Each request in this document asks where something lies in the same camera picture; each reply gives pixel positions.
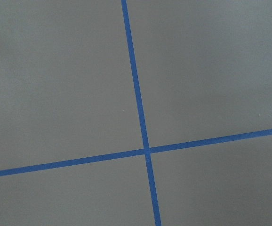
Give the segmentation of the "blue tape line lengthwise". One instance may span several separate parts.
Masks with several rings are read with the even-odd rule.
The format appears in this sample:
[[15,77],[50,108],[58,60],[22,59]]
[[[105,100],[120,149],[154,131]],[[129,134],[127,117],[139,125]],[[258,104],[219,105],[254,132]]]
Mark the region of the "blue tape line lengthwise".
[[138,72],[137,72],[136,57],[134,52],[134,45],[133,45],[133,38],[132,38],[132,31],[130,26],[127,2],[125,0],[122,0],[121,6],[122,6],[122,12],[123,12],[123,18],[124,18],[125,31],[126,31],[133,85],[134,85],[135,96],[136,96],[136,105],[137,105],[138,118],[139,118],[139,124],[140,124],[140,130],[141,130],[141,136],[142,136],[142,142],[143,142],[143,150],[144,150],[144,157],[145,157],[145,163],[146,163],[146,169],[147,169],[147,175],[148,175],[148,182],[149,182],[150,193],[151,193],[154,221],[155,221],[155,225],[161,226],[162,222],[160,217],[160,209],[159,209],[158,196],[157,196],[157,190],[155,185],[152,158],[151,158],[150,145],[149,145],[149,139],[147,134],[146,122],[145,122],[144,108],[143,108],[141,88],[140,88]]

